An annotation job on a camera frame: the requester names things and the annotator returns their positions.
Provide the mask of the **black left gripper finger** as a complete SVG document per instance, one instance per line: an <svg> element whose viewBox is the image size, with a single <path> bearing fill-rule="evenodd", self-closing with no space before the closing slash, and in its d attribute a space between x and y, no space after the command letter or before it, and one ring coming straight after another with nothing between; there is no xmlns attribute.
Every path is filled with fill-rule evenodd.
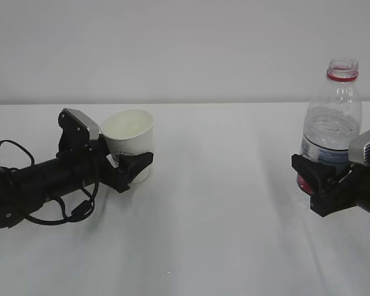
<svg viewBox="0 0 370 296"><path fill-rule="evenodd" d="M119 155L119 168L121 168L131 184L145 181L150 173L150 166L153 163L154 154L145 152L139 155Z"/></svg>

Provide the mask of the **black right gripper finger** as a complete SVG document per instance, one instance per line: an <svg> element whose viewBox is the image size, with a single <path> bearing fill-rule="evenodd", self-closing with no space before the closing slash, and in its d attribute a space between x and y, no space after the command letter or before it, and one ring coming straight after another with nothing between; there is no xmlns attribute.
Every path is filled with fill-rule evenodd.
<svg viewBox="0 0 370 296"><path fill-rule="evenodd" d="M349 163L332 166L313 162L298 154L291 156L292 168L297 172L299 188L309 196L329 192L350 171Z"/></svg>

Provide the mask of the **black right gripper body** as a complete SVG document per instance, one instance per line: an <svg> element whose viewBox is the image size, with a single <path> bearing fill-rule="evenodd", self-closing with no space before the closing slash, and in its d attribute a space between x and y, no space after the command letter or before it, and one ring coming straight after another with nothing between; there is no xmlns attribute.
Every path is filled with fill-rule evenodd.
<svg viewBox="0 0 370 296"><path fill-rule="evenodd" d="M321 217L352 207L370 213L370 167L350 165L346 177L329 192L310 197L310 208Z"/></svg>

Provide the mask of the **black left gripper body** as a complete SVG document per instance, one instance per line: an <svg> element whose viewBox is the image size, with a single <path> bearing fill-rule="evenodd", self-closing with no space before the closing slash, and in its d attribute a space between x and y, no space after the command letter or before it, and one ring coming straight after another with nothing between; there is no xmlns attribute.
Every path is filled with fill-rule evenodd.
<svg viewBox="0 0 370 296"><path fill-rule="evenodd" d="M62 135L58 148L56 157L72 172L80 187L97 182L119 193L130 189L130 181L125 173L109 163L109 149L102 135L97 140L88 140L85 143L69 135Z"/></svg>

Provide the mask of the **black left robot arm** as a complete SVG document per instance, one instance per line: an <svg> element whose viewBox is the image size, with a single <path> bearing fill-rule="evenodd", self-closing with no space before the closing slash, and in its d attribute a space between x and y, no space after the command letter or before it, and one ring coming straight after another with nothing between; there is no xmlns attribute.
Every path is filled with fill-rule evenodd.
<svg viewBox="0 0 370 296"><path fill-rule="evenodd" d="M111 165L103 138L79 147L60 140L54 159L22 169L0 166L0 229L27 220L43 226L77 223L95 209L100 184L122 193L154 159L152 152L121 155Z"/></svg>

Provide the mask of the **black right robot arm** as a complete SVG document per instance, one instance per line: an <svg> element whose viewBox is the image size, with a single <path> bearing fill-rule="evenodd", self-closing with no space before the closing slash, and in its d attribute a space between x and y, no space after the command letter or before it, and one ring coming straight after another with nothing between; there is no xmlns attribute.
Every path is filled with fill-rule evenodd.
<svg viewBox="0 0 370 296"><path fill-rule="evenodd" d="M349 163L342 171L298 154L292 168L310 187L310 208L321 217L352 207L370 213L370 166Z"/></svg>

